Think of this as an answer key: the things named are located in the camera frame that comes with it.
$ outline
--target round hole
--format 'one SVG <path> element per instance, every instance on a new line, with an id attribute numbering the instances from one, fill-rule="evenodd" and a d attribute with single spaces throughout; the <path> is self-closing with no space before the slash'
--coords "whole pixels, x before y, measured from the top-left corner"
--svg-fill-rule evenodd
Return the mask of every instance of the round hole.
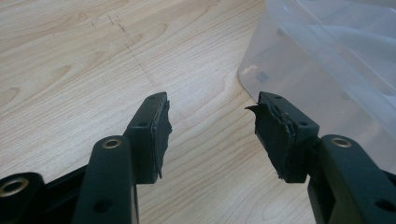
<path id="1" fill-rule="evenodd" d="M 393 203 L 390 201 L 381 199 L 375 202 L 375 205 L 379 207 L 382 210 L 385 210 L 387 212 L 395 213 L 396 212 L 396 207 Z"/>
<path id="2" fill-rule="evenodd" d="M 343 138 L 334 138 L 332 143 L 338 147 L 352 147 L 352 144 Z"/>
<path id="3" fill-rule="evenodd" d="M 108 139 L 107 141 L 105 141 L 102 145 L 102 147 L 104 148 L 114 148 L 121 145 L 121 141 L 119 139 L 116 138 L 112 138 L 112 139 Z"/>
<path id="4" fill-rule="evenodd" d="M 9 180 L 0 188 L 0 198 L 6 198 L 8 196 L 14 195 L 21 192 L 29 184 L 29 180 L 24 177 L 18 177 Z"/>
<path id="5" fill-rule="evenodd" d="M 113 205 L 110 199 L 102 199 L 95 203 L 93 206 L 93 211 L 96 213 L 105 213 Z"/>

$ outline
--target translucent plastic bin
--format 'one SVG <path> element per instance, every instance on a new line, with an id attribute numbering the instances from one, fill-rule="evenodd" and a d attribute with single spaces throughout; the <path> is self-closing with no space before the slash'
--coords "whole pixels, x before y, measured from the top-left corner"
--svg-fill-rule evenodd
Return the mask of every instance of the translucent plastic bin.
<path id="1" fill-rule="evenodd" d="M 396 174 L 396 1 L 266 0 L 238 75 Z"/>

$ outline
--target light wood tabletop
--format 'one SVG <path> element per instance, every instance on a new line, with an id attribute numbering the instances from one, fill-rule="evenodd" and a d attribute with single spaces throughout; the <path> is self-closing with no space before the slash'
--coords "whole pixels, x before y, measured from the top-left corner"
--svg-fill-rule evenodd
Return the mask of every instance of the light wood tabletop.
<path id="1" fill-rule="evenodd" d="M 46 182 L 87 164 L 143 100 L 167 91 L 163 179 L 141 223 L 314 223 L 254 134 L 236 69 L 263 0 L 2 1 L 0 177 Z"/>

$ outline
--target wood grain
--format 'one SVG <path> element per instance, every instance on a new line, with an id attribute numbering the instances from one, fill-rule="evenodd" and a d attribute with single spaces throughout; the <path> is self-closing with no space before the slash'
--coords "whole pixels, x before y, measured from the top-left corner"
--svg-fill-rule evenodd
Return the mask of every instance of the wood grain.
<path id="1" fill-rule="evenodd" d="M 306 185 L 276 176 L 236 69 L 263 0 L 2 1 L 0 177 L 51 181 L 167 91 L 163 179 L 141 223 L 312 223 Z"/>

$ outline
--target black metal bracket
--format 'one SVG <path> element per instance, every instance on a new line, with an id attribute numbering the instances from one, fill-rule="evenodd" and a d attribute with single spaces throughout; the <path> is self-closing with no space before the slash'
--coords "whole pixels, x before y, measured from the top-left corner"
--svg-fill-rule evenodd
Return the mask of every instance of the black metal bracket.
<path id="1" fill-rule="evenodd" d="M 93 147 L 87 166 L 47 185 L 35 173 L 0 180 L 0 223 L 138 223 L 136 184 L 162 177 L 172 127 L 166 92 L 150 95 L 123 136 Z"/>
<path id="2" fill-rule="evenodd" d="M 318 125 L 281 96 L 261 92 L 256 131 L 279 178 L 304 183 L 317 223 L 396 223 L 395 175 L 380 170 L 358 143 L 318 138 Z"/>

